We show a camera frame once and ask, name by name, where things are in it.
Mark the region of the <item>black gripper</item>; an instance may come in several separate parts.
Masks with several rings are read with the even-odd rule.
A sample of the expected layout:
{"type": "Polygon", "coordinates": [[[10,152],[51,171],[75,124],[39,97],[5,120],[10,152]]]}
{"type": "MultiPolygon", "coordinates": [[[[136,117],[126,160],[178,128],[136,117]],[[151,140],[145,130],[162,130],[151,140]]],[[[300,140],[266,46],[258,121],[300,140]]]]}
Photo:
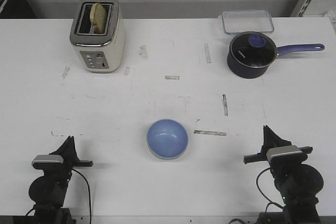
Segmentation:
{"type": "Polygon", "coordinates": [[[73,136],[68,136],[57,150],[49,154],[58,155],[62,158],[62,163],[60,164],[59,168],[56,171],[56,174],[58,176],[70,176],[72,174],[72,169],[76,167],[85,168],[93,166],[92,160],[79,159],[76,152],[75,139],[73,136]],[[70,144],[70,156],[66,156],[64,155],[64,153],[67,151],[69,144],[70,144]]]}
{"type": "MultiPolygon", "coordinates": [[[[267,125],[263,126],[263,136],[264,136],[263,153],[260,152],[258,154],[244,156],[245,164],[267,161],[266,153],[268,152],[270,148],[292,145],[290,141],[280,138],[267,125]]],[[[299,147],[299,148],[303,151],[302,154],[276,157],[272,159],[270,163],[268,162],[270,167],[279,168],[279,167],[293,167],[293,166],[300,165],[302,162],[304,162],[308,158],[308,154],[310,154],[313,151],[313,147],[304,146],[304,147],[299,147]]]]}

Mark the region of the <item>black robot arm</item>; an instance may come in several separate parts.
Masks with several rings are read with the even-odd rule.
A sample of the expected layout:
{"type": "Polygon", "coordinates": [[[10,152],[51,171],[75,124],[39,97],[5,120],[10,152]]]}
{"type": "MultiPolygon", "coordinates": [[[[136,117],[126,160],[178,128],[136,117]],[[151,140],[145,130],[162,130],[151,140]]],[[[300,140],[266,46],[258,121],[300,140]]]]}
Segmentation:
{"type": "Polygon", "coordinates": [[[316,210],[316,194],[324,181],[314,167],[304,164],[311,146],[297,147],[263,126],[264,143],[259,153],[244,156],[244,163],[267,161],[284,206],[281,212],[260,212],[257,223],[321,223],[316,210]]]}
{"type": "Polygon", "coordinates": [[[36,170],[44,174],[35,179],[28,190],[28,195],[35,202],[24,216],[22,223],[77,223],[71,216],[70,209],[64,208],[65,196],[72,173],[79,174],[87,184],[89,200],[89,221],[92,221],[91,192],[88,180],[77,168],[91,167],[92,160],[80,160],[75,147],[75,139],[68,136],[55,151],[37,155],[31,162],[36,170]]]}

